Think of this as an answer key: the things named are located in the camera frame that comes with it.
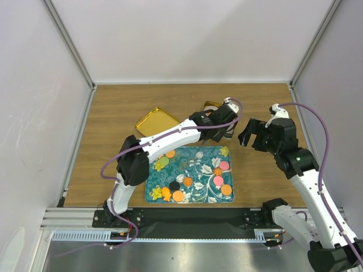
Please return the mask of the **gold cookie tin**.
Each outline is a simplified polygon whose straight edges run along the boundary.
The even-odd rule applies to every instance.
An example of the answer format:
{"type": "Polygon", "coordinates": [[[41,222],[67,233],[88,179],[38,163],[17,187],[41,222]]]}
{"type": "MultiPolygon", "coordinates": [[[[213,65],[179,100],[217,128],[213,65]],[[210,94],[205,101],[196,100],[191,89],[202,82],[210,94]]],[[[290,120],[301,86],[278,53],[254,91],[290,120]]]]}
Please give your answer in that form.
{"type": "MultiPolygon", "coordinates": [[[[204,103],[203,111],[206,113],[207,116],[209,116],[212,112],[216,111],[221,105],[222,105],[221,103],[206,101],[204,103]]],[[[228,127],[225,134],[223,135],[223,139],[227,140],[232,139],[236,125],[237,123],[234,123],[228,127]]]]}

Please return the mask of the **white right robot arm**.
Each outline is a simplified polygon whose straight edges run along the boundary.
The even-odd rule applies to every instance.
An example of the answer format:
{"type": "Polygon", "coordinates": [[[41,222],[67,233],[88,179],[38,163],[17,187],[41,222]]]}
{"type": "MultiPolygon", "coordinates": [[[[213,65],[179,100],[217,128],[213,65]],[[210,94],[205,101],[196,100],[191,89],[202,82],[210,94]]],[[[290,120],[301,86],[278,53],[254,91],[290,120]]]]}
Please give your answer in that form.
{"type": "Polygon", "coordinates": [[[296,125],[291,118],[275,118],[270,123],[250,119],[239,134],[241,146],[255,135],[252,148],[269,152],[277,167],[298,190],[313,224],[297,215],[281,198],[263,203],[262,223],[280,226],[306,251],[314,271],[346,271],[362,264],[362,240],[348,226],[334,204],[314,155],[299,147],[296,125]]]}

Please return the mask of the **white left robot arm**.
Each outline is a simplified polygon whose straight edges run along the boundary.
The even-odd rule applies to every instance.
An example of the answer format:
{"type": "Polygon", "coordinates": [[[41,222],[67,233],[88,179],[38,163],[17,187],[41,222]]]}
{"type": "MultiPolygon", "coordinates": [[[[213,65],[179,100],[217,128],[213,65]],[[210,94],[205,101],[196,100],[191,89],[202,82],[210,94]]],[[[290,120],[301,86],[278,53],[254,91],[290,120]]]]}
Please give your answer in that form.
{"type": "Polygon", "coordinates": [[[242,116],[243,106],[231,97],[216,110],[191,114],[180,124],[156,135],[137,139],[128,136],[119,153],[101,168],[100,176],[114,181],[111,195],[105,200],[105,220],[113,227],[126,222],[124,212],[135,188],[149,177],[149,164],[176,148],[200,141],[219,142],[242,116]]]}

